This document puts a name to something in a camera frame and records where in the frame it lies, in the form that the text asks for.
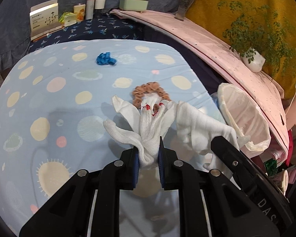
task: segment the green packet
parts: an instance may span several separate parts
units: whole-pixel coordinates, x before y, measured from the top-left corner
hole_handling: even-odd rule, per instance
[[[266,168],[266,171],[269,177],[277,174],[278,168],[277,168],[277,162],[275,159],[270,159],[264,162],[264,166]]]
[[[74,13],[73,12],[64,12],[62,14],[62,16],[60,17],[59,22],[63,24],[65,21],[65,16],[67,16],[67,15],[74,15]]]

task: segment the mint green container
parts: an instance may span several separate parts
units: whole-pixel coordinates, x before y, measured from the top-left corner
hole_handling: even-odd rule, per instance
[[[145,11],[148,0],[120,0],[120,9],[123,11]]]

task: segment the metal screw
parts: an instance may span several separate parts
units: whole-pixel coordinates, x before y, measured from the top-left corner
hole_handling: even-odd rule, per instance
[[[78,171],[78,176],[85,176],[87,174],[87,171],[84,169],[81,169]]]
[[[114,162],[114,166],[122,166],[122,165],[124,165],[123,161],[115,161]]]
[[[220,171],[219,171],[218,169],[212,169],[212,170],[211,170],[211,174],[212,174],[213,176],[220,176]]]
[[[183,161],[177,160],[177,161],[173,162],[173,164],[175,166],[183,166]]]

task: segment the polka dot bedsheet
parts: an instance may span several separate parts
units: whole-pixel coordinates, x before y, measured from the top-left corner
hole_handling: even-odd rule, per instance
[[[111,52],[115,66],[96,57]],[[0,216],[16,233],[79,169],[102,169],[129,145],[103,128],[116,114],[113,95],[132,101],[133,89],[157,81],[176,102],[186,101],[224,122],[183,57],[165,44],[139,40],[92,40],[55,44],[23,57],[0,88]],[[175,124],[164,144],[202,169],[185,151]],[[142,172],[135,191],[121,191],[121,236],[179,236],[178,194],[162,191],[158,171]]]

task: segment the white bottle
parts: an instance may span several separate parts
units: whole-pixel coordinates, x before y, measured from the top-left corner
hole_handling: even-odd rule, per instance
[[[101,17],[104,7],[105,0],[95,0],[94,9],[97,18]]]
[[[95,0],[87,0],[86,6],[85,6],[85,19],[86,20],[93,19],[94,1]]]

